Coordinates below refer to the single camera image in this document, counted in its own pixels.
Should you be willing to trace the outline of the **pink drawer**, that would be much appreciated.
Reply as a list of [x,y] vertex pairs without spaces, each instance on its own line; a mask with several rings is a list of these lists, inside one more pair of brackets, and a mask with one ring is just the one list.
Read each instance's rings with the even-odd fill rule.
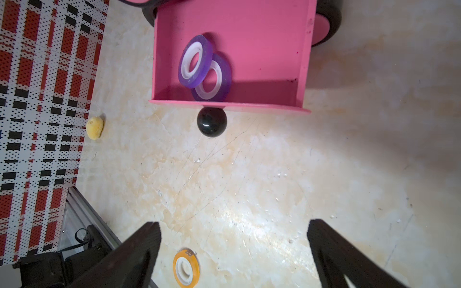
[[[308,115],[303,106],[315,1],[169,1],[154,27],[154,104]],[[178,80],[187,43],[203,35],[232,70],[222,102],[199,102]]]

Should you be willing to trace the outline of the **purple tape roll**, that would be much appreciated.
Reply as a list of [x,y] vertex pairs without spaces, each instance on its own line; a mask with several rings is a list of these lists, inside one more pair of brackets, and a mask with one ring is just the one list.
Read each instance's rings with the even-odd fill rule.
[[218,54],[213,54],[209,71],[216,75],[215,86],[212,90],[206,91],[204,83],[201,82],[191,91],[193,98],[199,102],[223,102],[232,85],[232,70],[229,62]]
[[211,66],[214,48],[203,35],[193,37],[180,58],[178,80],[186,88],[197,87],[206,77]]

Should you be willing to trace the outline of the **orange tape roll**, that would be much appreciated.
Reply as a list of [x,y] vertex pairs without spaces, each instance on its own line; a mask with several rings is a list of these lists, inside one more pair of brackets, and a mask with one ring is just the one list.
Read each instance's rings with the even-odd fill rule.
[[200,265],[196,254],[189,248],[179,251],[173,262],[174,276],[181,288],[194,288],[200,278]]

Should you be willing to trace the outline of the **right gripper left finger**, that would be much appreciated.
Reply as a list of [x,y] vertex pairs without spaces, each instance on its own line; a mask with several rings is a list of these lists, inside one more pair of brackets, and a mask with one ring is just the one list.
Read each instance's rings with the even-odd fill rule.
[[147,222],[102,261],[73,281],[72,288],[147,288],[162,242],[160,225]]

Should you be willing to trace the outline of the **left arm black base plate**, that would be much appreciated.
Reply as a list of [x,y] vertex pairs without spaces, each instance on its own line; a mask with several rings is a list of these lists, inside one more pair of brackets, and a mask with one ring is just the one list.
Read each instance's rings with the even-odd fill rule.
[[101,262],[111,251],[94,225],[74,234],[77,244],[57,252],[21,258],[13,264],[23,288],[65,288]]

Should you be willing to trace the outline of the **black drawer cabinet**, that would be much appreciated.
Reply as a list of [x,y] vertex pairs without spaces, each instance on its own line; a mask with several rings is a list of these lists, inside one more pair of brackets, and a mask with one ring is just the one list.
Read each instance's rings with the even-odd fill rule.
[[[121,0],[121,2],[132,7],[141,8],[144,18],[154,27],[158,8],[168,3],[169,0]],[[325,43],[338,31],[342,23],[342,4],[343,1],[317,1],[312,47]]]

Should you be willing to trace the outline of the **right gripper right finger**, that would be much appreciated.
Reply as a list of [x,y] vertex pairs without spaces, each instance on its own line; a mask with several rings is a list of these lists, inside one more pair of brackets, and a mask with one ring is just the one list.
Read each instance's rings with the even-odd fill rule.
[[323,288],[403,288],[322,219],[309,222],[307,239]]

